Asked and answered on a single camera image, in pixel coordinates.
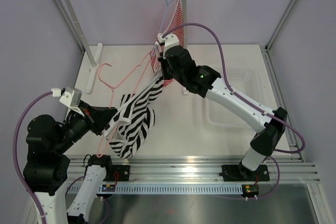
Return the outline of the black white striped tank top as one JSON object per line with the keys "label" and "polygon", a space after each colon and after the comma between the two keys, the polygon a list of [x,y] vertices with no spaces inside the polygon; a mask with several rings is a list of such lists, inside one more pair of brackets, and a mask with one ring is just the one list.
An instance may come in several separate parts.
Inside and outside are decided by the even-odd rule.
{"label": "black white striped tank top", "polygon": [[122,96],[120,107],[103,134],[121,159],[132,157],[146,140],[149,129],[155,125],[155,112],[151,105],[163,88],[163,75],[161,70],[157,70],[140,91]]}

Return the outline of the pink wire hanger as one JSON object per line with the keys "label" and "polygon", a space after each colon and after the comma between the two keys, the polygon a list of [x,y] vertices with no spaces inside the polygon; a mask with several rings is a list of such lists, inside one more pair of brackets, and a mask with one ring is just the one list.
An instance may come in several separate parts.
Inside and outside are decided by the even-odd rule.
{"label": "pink wire hanger", "polygon": [[[102,70],[102,68],[104,67],[104,66],[108,66],[108,67],[112,67],[112,65],[111,64],[109,64],[109,63],[103,63],[100,67],[99,67],[99,69],[98,69],[98,73],[97,73],[97,76],[98,76],[98,80],[100,81],[100,82],[102,82],[106,87],[108,87],[110,90],[111,90],[111,99],[110,99],[110,103],[109,103],[109,108],[111,108],[112,107],[112,103],[113,103],[113,99],[114,99],[114,94],[115,94],[115,90],[119,87],[119,86],[121,86],[136,70],[137,70],[137,68],[139,68],[139,67],[141,67],[142,65],[143,65],[143,63],[144,62],[146,62],[146,64],[145,64],[145,67],[144,67],[144,69],[143,69],[143,71],[142,71],[142,73],[141,73],[141,75],[140,75],[140,77],[139,77],[139,79],[138,79],[138,82],[137,82],[137,84],[135,85],[135,88],[134,88],[134,90],[133,90],[133,92],[132,92],[132,95],[134,95],[135,94],[135,92],[136,92],[136,90],[137,90],[137,88],[138,88],[138,86],[139,86],[139,84],[140,84],[140,82],[141,82],[141,80],[142,80],[142,78],[143,78],[143,76],[144,76],[144,74],[145,74],[145,72],[146,72],[146,70],[147,70],[147,68],[148,68],[148,66],[150,65],[150,63],[151,63],[151,56],[150,56],[150,54],[148,53],[148,54],[146,54],[144,57],[143,57],[143,59],[142,59],[142,61],[141,61],[141,63],[140,64],[138,64],[138,65],[136,65],[118,84],[116,84],[116,85],[111,85],[111,84],[109,84],[109,83],[107,83],[106,81],[104,81],[102,78],[101,78],[101,70]],[[105,152],[106,152],[106,150],[107,150],[107,148],[108,148],[108,146],[109,146],[109,143],[110,143],[110,141],[112,140],[112,137],[113,137],[113,135],[115,134],[115,132],[117,131],[117,129],[118,129],[118,127],[119,127],[119,125],[120,125],[120,122],[119,123],[117,123],[115,126],[113,126],[112,127],[112,130],[111,131],[109,131],[108,132],[108,140],[107,140],[107,142],[105,143],[105,146],[104,146],[104,148],[101,150],[101,148],[102,148],[102,144],[103,144],[103,140],[105,139],[105,137],[103,136],[102,138],[101,138],[101,140],[100,140],[100,143],[99,143],[99,146],[98,146],[98,149],[97,149],[97,157],[98,158],[101,158],[104,154],[105,154]]]}

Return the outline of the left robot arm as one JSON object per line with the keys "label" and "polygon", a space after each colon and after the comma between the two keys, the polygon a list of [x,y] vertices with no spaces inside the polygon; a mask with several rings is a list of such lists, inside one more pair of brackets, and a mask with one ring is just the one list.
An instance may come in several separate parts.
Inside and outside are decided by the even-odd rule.
{"label": "left robot arm", "polygon": [[63,122],[43,114],[28,125],[23,176],[41,211],[39,223],[88,223],[99,185],[113,176],[111,157],[92,155],[82,185],[70,207],[66,207],[70,159],[65,152],[88,132],[102,135],[117,112],[116,108],[90,106],[83,101],[78,108],[78,112],[70,111]]}

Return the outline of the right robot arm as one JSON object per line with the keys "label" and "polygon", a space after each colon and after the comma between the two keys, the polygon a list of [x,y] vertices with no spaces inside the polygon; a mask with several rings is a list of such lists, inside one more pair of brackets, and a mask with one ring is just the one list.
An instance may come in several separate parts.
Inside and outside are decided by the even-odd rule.
{"label": "right robot arm", "polygon": [[187,91],[213,101],[245,121],[255,135],[240,163],[225,181],[253,181],[261,162],[271,156],[285,131],[287,111],[272,110],[226,84],[224,77],[209,66],[198,66],[187,49],[174,46],[158,57],[165,80],[176,80]]}

